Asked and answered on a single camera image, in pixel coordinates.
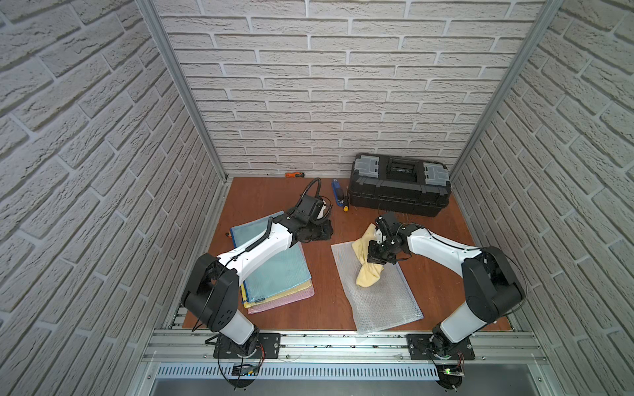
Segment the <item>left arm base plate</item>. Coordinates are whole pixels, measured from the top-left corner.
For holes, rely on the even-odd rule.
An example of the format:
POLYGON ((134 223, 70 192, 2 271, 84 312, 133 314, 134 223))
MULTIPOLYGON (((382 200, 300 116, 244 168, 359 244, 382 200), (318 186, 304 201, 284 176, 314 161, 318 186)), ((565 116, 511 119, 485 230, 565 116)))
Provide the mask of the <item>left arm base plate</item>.
POLYGON ((213 357, 216 359, 277 359, 281 345, 280 333, 254 332, 245 343, 238 344, 220 334, 216 338, 213 357))

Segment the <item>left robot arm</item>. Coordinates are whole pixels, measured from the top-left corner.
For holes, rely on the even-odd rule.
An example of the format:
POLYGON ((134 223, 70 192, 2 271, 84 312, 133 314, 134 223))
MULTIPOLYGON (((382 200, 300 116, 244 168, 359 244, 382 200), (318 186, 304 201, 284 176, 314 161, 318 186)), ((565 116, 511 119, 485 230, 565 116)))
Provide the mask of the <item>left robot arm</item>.
POLYGON ((181 305, 202 325, 229 339, 240 356, 254 353, 259 329, 238 308, 242 283, 280 252, 298 243, 327 241, 334 232, 333 205, 320 194, 322 181, 307 185, 296 205, 267 219, 264 232, 217 257, 198 257, 186 282, 181 305))

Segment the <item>clear mesh document bag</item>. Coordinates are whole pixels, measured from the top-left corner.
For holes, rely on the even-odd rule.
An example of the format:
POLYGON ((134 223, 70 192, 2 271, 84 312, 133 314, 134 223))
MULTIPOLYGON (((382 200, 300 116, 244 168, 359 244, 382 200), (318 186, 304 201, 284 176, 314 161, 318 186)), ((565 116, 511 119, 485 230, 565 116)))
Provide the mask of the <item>clear mesh document bag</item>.
POLYGON ((375 333, 424 318, 399 265, 389 265, 376 284, 364 288, 356 284, 361 263, 352 244, 335 244, 331 250, 358 333, 375 333))

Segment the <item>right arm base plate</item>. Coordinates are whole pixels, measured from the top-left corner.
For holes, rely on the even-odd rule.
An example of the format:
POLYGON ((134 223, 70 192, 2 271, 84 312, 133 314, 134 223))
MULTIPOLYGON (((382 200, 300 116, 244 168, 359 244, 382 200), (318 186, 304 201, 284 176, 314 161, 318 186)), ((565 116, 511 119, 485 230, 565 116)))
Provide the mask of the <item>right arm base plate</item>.
POLYGON ((435 333, 408 333, 405 339, 410 359, 413 361, 457 361, 461 357, 466 361, 476 359, 469 337, 459 343, 452 343, 435 333))

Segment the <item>yellow cleaning cloth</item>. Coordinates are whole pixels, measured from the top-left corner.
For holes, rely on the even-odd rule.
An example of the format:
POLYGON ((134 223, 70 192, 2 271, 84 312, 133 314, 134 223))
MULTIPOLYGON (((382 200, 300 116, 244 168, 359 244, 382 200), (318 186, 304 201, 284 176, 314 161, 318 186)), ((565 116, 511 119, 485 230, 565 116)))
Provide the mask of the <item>yellow cleaning cloth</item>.
POLYGON ((376 284, 381 279, 383 271, 383 265, 369 261, 370 242, 376 242, 376 226, 374 224, 370 224, 363 236, 352 243, 353 252, 361 263, 356 285, 363 288, 376 284))

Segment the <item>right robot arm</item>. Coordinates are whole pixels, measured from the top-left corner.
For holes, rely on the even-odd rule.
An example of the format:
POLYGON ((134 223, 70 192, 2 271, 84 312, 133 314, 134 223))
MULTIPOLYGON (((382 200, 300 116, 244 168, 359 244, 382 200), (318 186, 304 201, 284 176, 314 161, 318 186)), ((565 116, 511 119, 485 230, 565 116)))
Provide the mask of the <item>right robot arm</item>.
POLYGON ((369 227, 368 262, 395 264, 397 256, 422 256, 462 278, 465 302, 438 324, 429 338, 431 350, 448 356, 459 343, 505 317, 526 299, 508 257, 496 247, 472 247, 439 236, 420 224, 401 223, 387 212, 369 227))

